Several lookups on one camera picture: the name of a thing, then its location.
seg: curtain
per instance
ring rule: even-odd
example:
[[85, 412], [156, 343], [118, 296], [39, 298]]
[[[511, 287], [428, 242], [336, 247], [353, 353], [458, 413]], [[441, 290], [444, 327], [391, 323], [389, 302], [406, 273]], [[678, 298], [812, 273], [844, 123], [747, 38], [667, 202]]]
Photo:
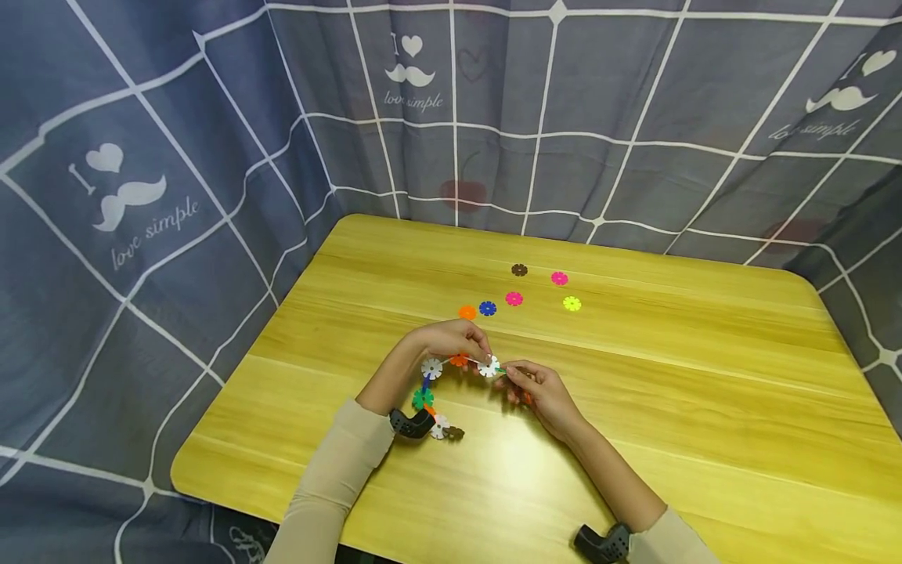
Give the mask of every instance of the curtain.
[[0, 5], [5, 558], [261, 561], [171, 461], [352, 213], [788, 269], [902, 430], [901, 5]]

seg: printed heart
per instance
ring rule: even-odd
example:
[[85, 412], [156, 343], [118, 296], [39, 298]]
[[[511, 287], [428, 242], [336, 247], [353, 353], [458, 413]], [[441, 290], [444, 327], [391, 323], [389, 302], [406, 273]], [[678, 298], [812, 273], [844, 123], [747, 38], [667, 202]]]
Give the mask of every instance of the printed heart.
[[85, 155], [87, 165], [95, 171], [119, 172], [122, 166], [122, 149], [114, 143], [104, 143], [97, 151], [88, 151]]
[[410, 37], [405, 35], [400, 38], [400, 46], [407, 52], [411, 57], [416, 57], [417, 53], [423, 50], [423, 40], [419, 37], [419, 35], [414, 35]]
[[872, 72], [877, 72], [886, 67], [889, 63], [896, 59], [896, 51], [874, 51], [874, 54], [864, 61], [861, 67], [861, 74], [868, 76]]
[[457, 51], [457, 67], [464, 78], [471, 83], [483, 77], [485, 71], [489, 69], [489, 59], [488, 49], [485, 47], [482, 47], [475, 55], [467, 49]]

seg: light wood grain surface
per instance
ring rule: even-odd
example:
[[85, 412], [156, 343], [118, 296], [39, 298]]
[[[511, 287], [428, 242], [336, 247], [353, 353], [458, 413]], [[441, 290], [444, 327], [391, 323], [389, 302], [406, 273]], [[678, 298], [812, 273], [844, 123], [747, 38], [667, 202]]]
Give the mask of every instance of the light wood grain surface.
[[[567, 295], [582, 309], [565, 310]], [[179, 451], [173, 483], [280, 521], [333, 414], [394, 343], [483, 300], [498, 304], [476, 320], [495, 354], [556, 368], [723, 562], [902, 558], [902, 446], [801, 278], [377, 217], [336, 226]], [[434, 391], [465, 438], [396, 440], [342, 542], [407, 564], [581, 561], [576, 529], [612, 519], [573, 457], [478, 375], [447, 365]]]

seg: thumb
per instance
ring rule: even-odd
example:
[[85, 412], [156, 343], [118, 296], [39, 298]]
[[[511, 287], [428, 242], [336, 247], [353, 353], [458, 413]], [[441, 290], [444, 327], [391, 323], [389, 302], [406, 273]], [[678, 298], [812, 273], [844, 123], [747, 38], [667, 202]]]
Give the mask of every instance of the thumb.
[[532, 395], [536, 395], [541, 390], [541, 384], [525, 375], [517, 368], [514, 368], [513, 366], [507, 366], [507, 376], [511, 379], [511, 382], [514, 382], [520, 388], [526, 390]]

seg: black wrist strap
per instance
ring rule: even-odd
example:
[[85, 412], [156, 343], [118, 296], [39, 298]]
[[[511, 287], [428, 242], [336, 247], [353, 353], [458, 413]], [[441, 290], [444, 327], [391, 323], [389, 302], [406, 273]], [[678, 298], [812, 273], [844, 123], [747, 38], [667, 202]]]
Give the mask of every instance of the black wrist strap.
[[436, 419], [426, 410], [419, 410], [412, 418], [408, 418], [404, 411], [393, 409], [389, 413], [389, 421], [396, 433], [408, 439], [422, 439], [436, 424]]
[[630, 528], [619, 522], [601, 536], [589, 525], [583, 525], [573, 539], [573, 546], [592, 564], [613, 564], [626, 559], [630, 552]]

